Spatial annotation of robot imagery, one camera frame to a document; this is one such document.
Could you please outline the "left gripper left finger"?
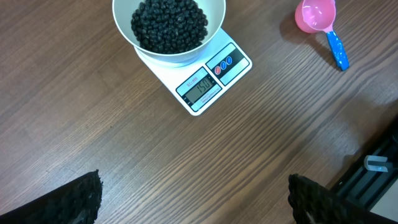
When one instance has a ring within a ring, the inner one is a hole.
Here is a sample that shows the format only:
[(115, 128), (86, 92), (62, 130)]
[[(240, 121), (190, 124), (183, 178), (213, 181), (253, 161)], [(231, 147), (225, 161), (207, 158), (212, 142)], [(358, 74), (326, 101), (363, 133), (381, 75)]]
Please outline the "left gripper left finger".
[(1, 215), (1, 223), (94, 224), (101, 207), (99, 171), (85, 175)]

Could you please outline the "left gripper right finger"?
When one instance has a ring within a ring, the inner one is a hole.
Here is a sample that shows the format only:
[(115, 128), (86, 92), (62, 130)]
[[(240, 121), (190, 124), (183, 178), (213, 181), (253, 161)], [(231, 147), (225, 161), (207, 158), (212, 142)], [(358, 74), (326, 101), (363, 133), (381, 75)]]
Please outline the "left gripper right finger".
[(317, 182), (298, 174), (289, 175), (289, 205), (296, 223), (397, 224), (339, 198)]

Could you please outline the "pink scoop blue handle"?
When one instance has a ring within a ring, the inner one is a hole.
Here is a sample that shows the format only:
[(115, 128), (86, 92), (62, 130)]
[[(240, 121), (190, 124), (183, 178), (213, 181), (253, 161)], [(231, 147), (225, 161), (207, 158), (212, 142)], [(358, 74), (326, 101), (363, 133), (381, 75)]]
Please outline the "pink scoop blue handle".
[(335, 0), (301, 0), (295, 10), (298, 28), (308, 34), (324, 32), (336, 66), (345, 71), (349, 68), (349, 60), (343, 42), (333, 29), (335, 18)]

